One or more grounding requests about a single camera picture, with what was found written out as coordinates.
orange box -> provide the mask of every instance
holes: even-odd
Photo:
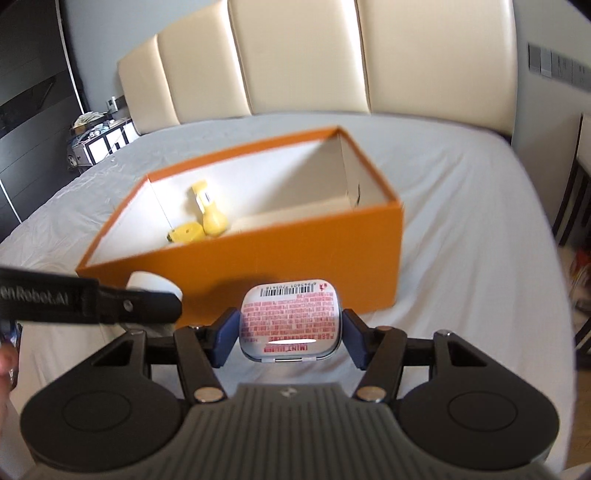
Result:
[[[191,185],[207,180],[230,229],[170,245],[167,233],[201,220]],[[209,324],[258,284],[322,278],[343,308],[394,304],[402,203],[339,127],[271,138],[148,174],[90,245],[76,272],[124,288],[137,270],[183,291],[178,325]]]

hand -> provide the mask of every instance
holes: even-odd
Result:
[[[8,396],[11,390],[9,372],[17,366],[17,350],[11,343],[0,344],[0,430],[6,419]]]

yellow toy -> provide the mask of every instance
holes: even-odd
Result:
[[[205,238],[205,231],[200,223],[189,222],[173,228],[168,232],[166,239],[175,244],[190,244],[199,242]]]
[[[203,214],[203,230],[206,235],[218,236],[224,233],[228,228],[228,219],[217,209],[216,202],[207,193],[207,182],[198,181],[191,187],[197,205]]]

cream headboard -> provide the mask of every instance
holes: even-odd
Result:
[[[222,0],[119,61],[136,129],[279,111],[400,113],[511,135],[512,0]]]

barcode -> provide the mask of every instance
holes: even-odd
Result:
[[[296,283],[293,285],[274,285],[261,289],[261,297],[275,297],[277,295],[293,295],[294,293],[310,293],[314,291],[316,282]]]

